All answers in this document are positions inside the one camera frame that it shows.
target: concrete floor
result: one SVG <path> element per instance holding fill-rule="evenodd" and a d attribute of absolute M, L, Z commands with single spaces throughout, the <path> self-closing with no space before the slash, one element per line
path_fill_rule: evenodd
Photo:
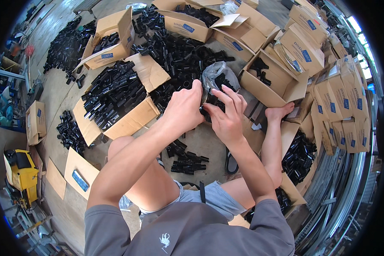
<path fill-rule="evenodd" d="M 43 71 L 43 65 L 46 62 L 47 51 L 50 42 L 55 38 L 57 33 L 65 27 L 67 22 L 71 21 L 75 14 L 72 9 L 80 4 L 82 0 L 54 0 L 56 6 L 46 15 L 46 17 L 36 27 L 30 37 L 30 44 L 35 47 L 35 52 L 31 59 L 31 77 L 35 78 Z M 108 0 L 101 1 L 92 10 L 97 18 L 103 18 L 112 13 L 124 10 L 128 0 Z M 146 4 L 150 4 L 151 1 L 143 1 Z M 276 25 L 281 28 L 284 27 L 288 21 L 289 10 L 285 8 L 277 0 L 260 0 L 259 12 L 264 14 Z M 80 25 L 84 25 L 93 20 L 92 15 L 88 12 L 81 14 L 82 21 Z M 207 43 L 214 51 L 221 49 L 227 50 L 219 42 L 210 39 Z M 236 61 L 229 62 L 228 66 L 237 74 L 241 68 L 246 64 L 243 60 L 238 58 L 232 53 L 229 53 L 236 58 Z M 44 91 L 40 98 L 40 101 L 45 103 L 46 113 L 46 126 L 47 136 L 37 146 L 38 152 L 43 159 L 45 166 L 48 164 L 48 159 L 54 162 L 58 170 L 64 175 L 65 165 L 67 161 L 68 151 L 60 144 L 60 140 L 57 140 L 56 126 L 60 123 L 59 116 L 64 110 L 72 110 L 83 94 L 85 89 L 90 85 L 91 81 L 103 70 L 103 67 L 95 70 L 83 69 L 83 74 L 86 75 L 84 85 L 82 89 L 78 89 L 76 83 L 67 85 L 65 72 L 58 69 L 51 69 L 45 75 L 41 77 L 43 80 Z M 247 100 L 253 98 L 248 92 L 243 94 Z M 151 121 L 146 127 L 150 127 L 155 120 Z M 134 134 L 135 137 L 143 134 L 147 129 L 142 128 Z M 225 162 L 225 146 L 216 137 L 212 128 L 208 125 L 201 124 L 195 130 L 186 133 L 186 139 L 181 139 L 186 145 L 188 150 L 196 153 L 197 155 L 207 156 L 210 162 L 207 164 L 207 170 L 197 171 L 195 175 L 185 175 L 179 173 L 171 173 L 170 167 L 174 158 L 169 159 L 166 151 L 163 152 L 163 162 L 166 170 L 176 180 L 180 182 L 194 182 L 199 183 L 203 181 L 205 184 L 218 180 L 220 182 L 226 182 L 227 178 L 224 171 Z M 88 161 L 94 163 L 101 163 L 104 166 L 105 156 L 107 155 L 109 140 L 106 144 L 99 144 L 90 150 L 84 151 L 84 156 Z M 52 227 L 61 234 L 61 239 L 65 240 L 76 253 L 83 255 L 84 252 L 84 212 L 86 210 L 87 200 L 85 200 L 72 186 L 67 183 L 65 197 L 62 200 L 55 190 L 46 183 L 45 186 L 45 202 L 44 208 L 46 208 L 53 218 L 51 220 Z M 131 237 L 139 231 L 140 224 L 138 218 L 138 208 L 136 206 L 131 207 L 131 212 L 123 211 L 123 216 L 127 222 Z"/>

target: bare foot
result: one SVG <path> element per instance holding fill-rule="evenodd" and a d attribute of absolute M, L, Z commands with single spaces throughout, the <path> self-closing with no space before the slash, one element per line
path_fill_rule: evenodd
<path fill-rule="evenodd" d="M 267 108 L 265 111 L 265 115 L 267 117 L 267 121 L 270 122 L 272 120 L 281 121 L 282 118 L 288 113 L 292 112 L 294 109 L 294 102 L 289 102 L 281 108 Z"/>

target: yellow machine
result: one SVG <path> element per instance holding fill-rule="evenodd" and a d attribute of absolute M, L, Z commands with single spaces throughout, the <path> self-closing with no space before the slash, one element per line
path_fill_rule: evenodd
<path fill-rule="evenodd" d="M 7 181 L 21 192 L 21 197 L 14 198 L 26 209 L 37 200 L 38 168 L 26 150 L 4 151 Z"/>

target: light blue shorts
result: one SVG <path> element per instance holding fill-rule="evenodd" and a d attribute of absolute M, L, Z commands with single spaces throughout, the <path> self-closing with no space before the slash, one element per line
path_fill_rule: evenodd
<path fill-rule="evenodd" d="M 179 182 L 176 180 L 174 180 L 174 182 L 176 182 L 179 187 L 179 197 L 168 205 L 171 205 L 175 202 L 202 202 L 200 191 L 184 190 Z M 234 200 L 222 187 L 220 187 L 220 184 L 220 182 L 215 181 L 205 186 L 206 204 L 225 216 L 229 222 L 233 220 L 236 215 L 245 212 L 246 208 Z M 140 210 L 141 219 L 143 219 L 142 215 L 159 211 L 145 211 L 143 209 Z"/>

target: black slipper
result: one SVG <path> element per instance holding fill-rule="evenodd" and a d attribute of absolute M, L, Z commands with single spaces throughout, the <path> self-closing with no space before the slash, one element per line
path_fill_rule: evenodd
<path fill-rule="evenodd" d="M 233 158 L 229 149 L 226 148 L 226 162 L 225 162 L 225 171 L 228 174 L 235 174 L 239 170 L 236 160 Z"/>

